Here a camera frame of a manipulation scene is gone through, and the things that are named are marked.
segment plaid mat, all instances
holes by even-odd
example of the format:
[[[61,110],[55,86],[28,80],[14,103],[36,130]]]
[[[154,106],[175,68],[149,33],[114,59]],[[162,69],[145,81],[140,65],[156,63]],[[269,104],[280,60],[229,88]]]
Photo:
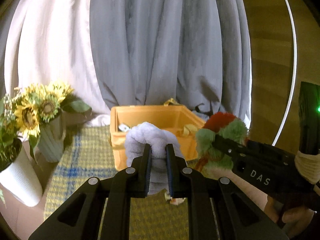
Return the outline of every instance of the plaid mat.
[[[73,136],[52,177],[44,219],[89,177],[107,179],[117,173],[109,136],[109,126],[82,128]],[[187,201],[170,205],[164,199],[164,191],[145,199],[131,199],[132,239],[188,239]]]

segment wooden floor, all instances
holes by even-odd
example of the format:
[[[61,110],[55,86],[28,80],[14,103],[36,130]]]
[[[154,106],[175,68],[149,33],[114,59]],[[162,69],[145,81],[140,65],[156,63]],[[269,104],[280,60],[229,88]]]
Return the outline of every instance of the wooden floor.
[[[297,34],[298,64],[294,96],[277,147],[299,148],[298,96],[301,81],[320,84],[320,27],[302,0],[289,0]],[[289,98],[293,39],[284,0],[244,0],[252,52],[251,139],[271,144]]]

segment sunflower center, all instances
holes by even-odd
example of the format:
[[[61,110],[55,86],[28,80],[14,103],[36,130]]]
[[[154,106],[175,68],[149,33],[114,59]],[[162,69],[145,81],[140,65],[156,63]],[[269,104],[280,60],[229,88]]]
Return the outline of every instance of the sunflower center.
[[[36,120],[33,119],[33,116],[31,108],[26,108],[22,111],[23,123],[29,130],[32,130],[36,126]]]
[[[54,104],[50,101],[45,101],[42,104],[42,111],[44,114],[52,114],[54,111]]]

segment white cable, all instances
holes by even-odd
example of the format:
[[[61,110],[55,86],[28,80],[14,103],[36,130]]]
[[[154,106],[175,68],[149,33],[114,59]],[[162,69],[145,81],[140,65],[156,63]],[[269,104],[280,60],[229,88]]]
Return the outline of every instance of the white cable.
[[[296,83],[296,75],[297,75],[297,36],[296,36],[296,29],[294,27],[292,11],[290,9],[290,5],[289,5],[288,0],[285,0],[285,3],[286,3],[287,8],[288,8],[290,21],[291,21],[291,27],[292,27],[292,36],[293,36],[293,73],[292,73],[292,81],[291,81],[291,88],[290,88],[288,104],[287,104],[287,107],[285,109],[284,116],[283,116],[282,122],[280,124],[278,133],[277,133],[275,139],[273,140],[273,143],[272,143],[273,146],[276,145],[276,143],[277,143],[277,141],[279,139],[279,136],[280,136],[280,134],[282,132],[284,123],[285,123],[285,121],[287,119],[287,116],[288,116],[288,113],[289,113],[289,110],[290,110],[290,106],[291,106],[291,102],[292,102],[294,86],[295,86],[295,83]]]

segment plush toy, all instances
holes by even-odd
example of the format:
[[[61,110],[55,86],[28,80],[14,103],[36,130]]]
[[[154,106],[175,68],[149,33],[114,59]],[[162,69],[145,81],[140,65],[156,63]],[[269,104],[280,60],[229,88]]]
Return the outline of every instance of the plush toy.
[[[199,172],[203,167],[220,167],[231,170],[233,163],[231,157],[212,147],[215,135],[228,138],[242,145],[248,140],[248,129],[241,119],[233,114],[217,112],[197,131],[197,152],[199,161],[195,169]]]

